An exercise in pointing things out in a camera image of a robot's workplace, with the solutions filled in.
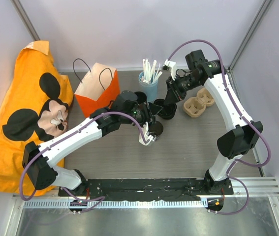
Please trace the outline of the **black paper coffee cup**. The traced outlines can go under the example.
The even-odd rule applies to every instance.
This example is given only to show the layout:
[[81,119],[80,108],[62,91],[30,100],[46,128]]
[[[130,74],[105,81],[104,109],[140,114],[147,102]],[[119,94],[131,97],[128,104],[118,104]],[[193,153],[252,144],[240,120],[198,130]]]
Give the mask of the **black paper coffee cup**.
[[154,137],[155,141],[158,140],[163,133],[163,125],[156,121],[149,127],[149,133]]

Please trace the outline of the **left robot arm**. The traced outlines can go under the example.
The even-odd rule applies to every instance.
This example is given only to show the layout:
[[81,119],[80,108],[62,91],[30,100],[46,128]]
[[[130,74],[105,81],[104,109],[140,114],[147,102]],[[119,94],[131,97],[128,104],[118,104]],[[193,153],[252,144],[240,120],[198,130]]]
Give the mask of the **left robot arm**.
[[82,196],[87,189],[83,175],[78,170],[61,168],[58,163],[83,145],[118,130],[121,124],[136,125],[139,143],[150,145],[158,136],[150,126],[155,125],[155,117],[161,110],[161,106],[141,102],[136,93],[125,90],[108,107],[96,110],[62,135],[39,145],[34,142],[26,144],[22,177],[28,176],[35,190],[53,185]]

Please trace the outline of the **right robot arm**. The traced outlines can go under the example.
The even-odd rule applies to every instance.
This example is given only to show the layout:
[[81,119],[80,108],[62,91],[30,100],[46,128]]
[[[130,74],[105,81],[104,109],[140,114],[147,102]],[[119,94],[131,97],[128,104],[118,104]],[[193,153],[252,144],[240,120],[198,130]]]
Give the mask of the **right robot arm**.
[[201,50],[196,50],[185,57],[189,73],[179,76],[176,74],[176,63],[167,59],[163,69],[170,71],[166,80],[167,94],[165,104],[182,101],[186,93],[198,86],[204,86],[213,97],[223,117],[226,133],[218,138],[218,156],[204,177],[204,188],[209,194],[215,194],[226,185],[227,173],[232,164],[255,147],[262,132],[261,122],[253,121],[251,117],[244,118],[246,111],[239,102],[229,80],[225,75],[220,60],[208,61]]

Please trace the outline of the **orange paper bag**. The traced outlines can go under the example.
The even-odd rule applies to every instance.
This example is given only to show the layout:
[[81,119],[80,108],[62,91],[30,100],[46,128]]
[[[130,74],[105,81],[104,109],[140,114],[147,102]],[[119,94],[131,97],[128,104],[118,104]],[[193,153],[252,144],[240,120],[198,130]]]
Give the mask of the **orange paper bag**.
[[74,94],[86,118],[97,109],[109,106],[120,94],[117,69],[95,63],[84,75]]

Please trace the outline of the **brown pulp cup carrier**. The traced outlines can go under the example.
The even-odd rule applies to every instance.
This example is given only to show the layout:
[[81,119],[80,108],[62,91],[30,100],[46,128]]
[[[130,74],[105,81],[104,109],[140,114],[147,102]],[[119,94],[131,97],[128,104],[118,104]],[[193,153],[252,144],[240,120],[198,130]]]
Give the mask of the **brown pulp cup carrier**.
[[214,98],[206,88],[197,92],[196,97],[189,98],[183,104],[183,111],[192,118],[200,117],[207,107],[215,103]]

